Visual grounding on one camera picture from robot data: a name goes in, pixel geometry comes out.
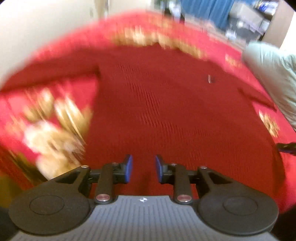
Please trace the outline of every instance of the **screw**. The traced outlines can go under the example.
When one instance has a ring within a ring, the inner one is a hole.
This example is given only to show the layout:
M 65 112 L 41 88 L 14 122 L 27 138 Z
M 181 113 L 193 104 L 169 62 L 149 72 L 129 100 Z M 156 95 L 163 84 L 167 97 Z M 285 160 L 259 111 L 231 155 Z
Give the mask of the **screw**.
M 96 196 L 96 200 L 100 202 L 106 202 L 110 200 L 110 196 L 108 194 L 99 194 Z
M 191 196 L 189 196 L 189 195 L 184 195 L 184 194 L 179 195 L 179 196 L 177 197 L 177 200 L 178 200 L 179 202 L 190 202 L 191 199 L 192 199 Z

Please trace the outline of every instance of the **ribbed gray panel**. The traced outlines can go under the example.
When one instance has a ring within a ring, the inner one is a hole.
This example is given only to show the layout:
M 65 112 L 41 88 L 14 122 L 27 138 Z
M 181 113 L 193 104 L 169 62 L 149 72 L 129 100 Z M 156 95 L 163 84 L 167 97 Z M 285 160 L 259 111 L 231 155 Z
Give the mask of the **ribbed gray panel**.
M 206 226 L 189 206 L 168 196 L 119 196 L 98 205 L 80 227 L 57 236 L 37 237 L 18 232 L 12 241 L 275 241 L 269 233 L 233 237 Z

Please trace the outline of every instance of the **pale blue cushion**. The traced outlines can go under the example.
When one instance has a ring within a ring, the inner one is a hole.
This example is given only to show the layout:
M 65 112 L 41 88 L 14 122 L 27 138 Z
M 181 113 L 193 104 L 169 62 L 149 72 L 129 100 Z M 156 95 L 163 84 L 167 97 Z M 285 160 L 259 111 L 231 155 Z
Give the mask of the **pale blue cushion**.
M 261 42 L 251 42 L 243 61 L 296 129 L 296 56 Z

